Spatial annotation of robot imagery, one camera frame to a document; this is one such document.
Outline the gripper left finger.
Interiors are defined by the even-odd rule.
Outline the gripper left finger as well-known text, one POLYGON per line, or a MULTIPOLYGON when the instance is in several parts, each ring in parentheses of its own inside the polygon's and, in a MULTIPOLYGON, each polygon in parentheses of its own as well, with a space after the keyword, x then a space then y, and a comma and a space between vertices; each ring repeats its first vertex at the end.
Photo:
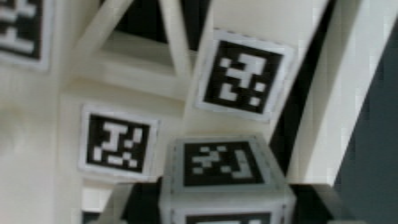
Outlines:
POLYGON ((160 183, 119 183, 96 224, 162 224, 160 183))

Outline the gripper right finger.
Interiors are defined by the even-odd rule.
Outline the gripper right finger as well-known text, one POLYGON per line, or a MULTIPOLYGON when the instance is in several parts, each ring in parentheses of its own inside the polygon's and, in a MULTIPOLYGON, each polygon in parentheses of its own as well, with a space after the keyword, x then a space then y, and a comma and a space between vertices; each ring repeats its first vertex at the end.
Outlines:
POLYGON ((292 184, 292 189, 297 196, 294 224, 368 224, 356 218, 327 184, 292 184))

